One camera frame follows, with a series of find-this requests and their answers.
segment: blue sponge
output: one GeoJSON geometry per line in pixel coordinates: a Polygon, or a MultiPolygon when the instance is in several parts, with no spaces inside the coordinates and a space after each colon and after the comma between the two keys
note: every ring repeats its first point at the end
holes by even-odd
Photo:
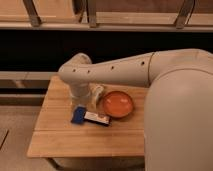
{"type": "Polygon", "coordinates": [[[75,124],[83,124],[85,113],[86,113],[85,107],[81,107],[81,106],[77,107],[73,112],[73,118],[71,122],[75,124]]]}

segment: table leg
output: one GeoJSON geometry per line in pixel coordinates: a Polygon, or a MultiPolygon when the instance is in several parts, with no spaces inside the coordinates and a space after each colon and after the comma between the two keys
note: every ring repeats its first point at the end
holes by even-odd
{"type": "Polygon", "coordinates": [[[51,165],[54,169],[60,170],[60,169],[62,168],[58,163],[56,163],[56,161],[55,161],[53,158],[45,158],[45,159],[48,161],[48,163],[50,163],[50,165],[51,165]]]}

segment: orange bowl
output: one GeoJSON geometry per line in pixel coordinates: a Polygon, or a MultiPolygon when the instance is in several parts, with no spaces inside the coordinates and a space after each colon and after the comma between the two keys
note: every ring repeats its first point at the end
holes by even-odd
{"type": "Polygon", "coordinates": [[[103,97],[103,110],[107,115],[121,118],[133,111],[132,98],[122,91],[112,91],[103,97]]]}

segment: wooden tabletop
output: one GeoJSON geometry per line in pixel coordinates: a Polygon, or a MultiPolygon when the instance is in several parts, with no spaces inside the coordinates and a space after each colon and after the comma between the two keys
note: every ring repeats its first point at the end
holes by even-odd
{"type": "Polygon", "coordinates": [[[134,102],[134,112],[121,119],[112,119],[108,127],[89,122],[76,125],[70,123],[69,87],[58,76],[53,76],[34,129],[28,157],[143,156],[143,104],[147,89],[104,86],[105,93],[119,90],[129,94],[134,102]]]}

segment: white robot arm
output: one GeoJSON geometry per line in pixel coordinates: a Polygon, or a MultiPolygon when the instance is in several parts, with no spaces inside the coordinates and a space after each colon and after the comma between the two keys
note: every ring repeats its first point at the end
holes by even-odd
{"type": "Polygon", "coordinates": [[[75,98],[88,96],[91,82],[150,86],[146,171],[213,170],[213,54],[183,49],[99,64],[77,54],[61,66],[59,76],[75,98]]]}

